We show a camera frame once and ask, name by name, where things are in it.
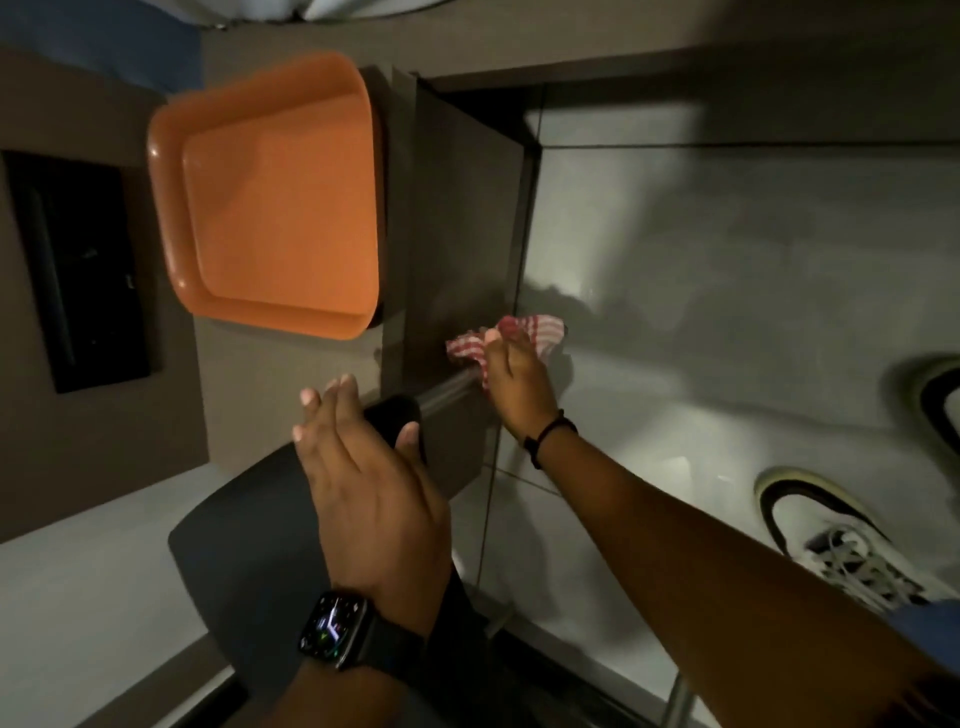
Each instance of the white sneaker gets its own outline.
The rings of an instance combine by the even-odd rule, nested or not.
[[[927,359],[905,377],[906,405],[918,433],[956,470],[960,458],[960,357]]]
[[[780,551],[871,611],[960,598],[911,564],[866,506],[836,483],[809,471],[775,468],[760,475],[754,494]]]

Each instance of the black watch strap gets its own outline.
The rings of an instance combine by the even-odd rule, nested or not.
[[[423,637],[386,621],[374,611],[351,664],[372,667],[410,685],[420,669],[425,647]]]
[[[577,425],[564,417],[564,411],[560,410],[557,414],[557,419],[543,429],[543,432],[540,433],[540,437],[538,437],[536,440],[534,440],[532,437],[526,437],[523,440],[523,449],[530,453],[530,462],[533,464],[534,468],[539,471],[543,470],[543,468],[540,466],[540,461],[537,459],[537,453],[540,452],[540,445],[542,445],[543,441],[546,440],[546,436],[557,429],[557,427],[569,427],[574,432],[577,432]]]

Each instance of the right hand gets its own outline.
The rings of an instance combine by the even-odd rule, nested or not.
[[[354,376],[321,398],[300,393],[297,455],[310,481],[334,589],[371,599],[384,619],[427,637],[450,579],[450,509],[420,460],[420,426],[391,448],[364,420]]]
[[[504,336],[491,328],[484,335],[484,349],[493,406],[503,424],[519,442],[540,437],[560,409],[530,337],[523,331]]]

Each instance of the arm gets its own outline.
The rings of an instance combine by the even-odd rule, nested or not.
[[[353,376],[324,396],[300,393],[297,455],[310,482],[326,570],[334,589],[373,602],[394,624],[428,639],[449,581],[450,515],[420,461],[420,427],[390,448],[364,420]],[[368,667],[337,672],[304,660],[265,728],[379,728],[406,687]]]
[[[528,340],[488,332],[493,401],[521,440],[557,415]],[[544,471],[726,728],[869,725],[937,668],[813,575],[619,466],[567,428]]]
[[[304,660],[264,728],[379,728],[399,710],[405,687],[382,672],[337,672]]]

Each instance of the red checkered cloth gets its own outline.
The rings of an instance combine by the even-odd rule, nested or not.
[[[513,316],[504,316],[497,322],[497,328],[500,333],[510,336],[518,329],[527,332],[530,341],[537,350],[537,356],[540,361],[546,361],[554,348],[564,340],[566,326],[562,319],[556,316],[524,316],[514,318]],[[486,333],[485,328],[479,331],[468,331],[457,338],[446,342],[446,355],[450,361],[458,363],[477,362],[480,372],[480,379],[483,383],[484,391],[487,391],[487,357],[483,351],[483,336]]]

